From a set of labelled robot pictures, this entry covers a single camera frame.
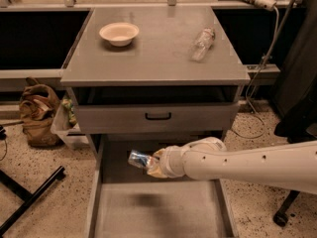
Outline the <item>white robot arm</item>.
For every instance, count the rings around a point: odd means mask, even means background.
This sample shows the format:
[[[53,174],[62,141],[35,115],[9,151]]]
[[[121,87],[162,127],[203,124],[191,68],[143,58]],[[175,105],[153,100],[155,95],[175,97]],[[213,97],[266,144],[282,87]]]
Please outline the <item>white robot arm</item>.
[[[317,142],[229,152],[214,137],[155,152],[155,178],[233,179],[317,193]]]

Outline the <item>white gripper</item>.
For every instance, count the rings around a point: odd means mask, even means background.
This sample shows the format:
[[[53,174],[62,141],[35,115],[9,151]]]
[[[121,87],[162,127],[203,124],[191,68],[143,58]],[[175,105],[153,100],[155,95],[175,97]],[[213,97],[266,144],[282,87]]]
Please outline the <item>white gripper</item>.
[[[181,178],[188,176],[185,170],[185,159],[193,158],[189,166],[195,161],[204,159],[214,153],[226,152],[224,143],[214,137],[204,138],[198,141],[187,143],[183,146],[169,146],[156,151],[147,165],[147,174],[154,178]]]

